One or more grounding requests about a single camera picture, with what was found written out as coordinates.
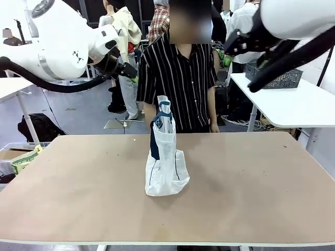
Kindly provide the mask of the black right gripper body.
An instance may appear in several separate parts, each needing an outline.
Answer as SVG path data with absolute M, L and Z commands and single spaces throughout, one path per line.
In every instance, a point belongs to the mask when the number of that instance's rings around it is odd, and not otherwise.
M 265 48 L 261 45 L 259 38 L 254 32 L 243 33 L 235 29 L 224 43 L 224 53 L 229 56 L 237 56 L 247 52 L 264 52 Z

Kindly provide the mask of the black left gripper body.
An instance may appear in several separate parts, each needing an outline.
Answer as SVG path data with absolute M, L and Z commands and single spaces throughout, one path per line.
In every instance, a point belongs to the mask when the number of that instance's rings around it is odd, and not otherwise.
M 112 77 L 124 76 L 130 79 L 137 77 L 137 70 L 133 66 L 129 63 L 120 63 L 117 58 L 109 54 L 98 63 L 98 69 Z

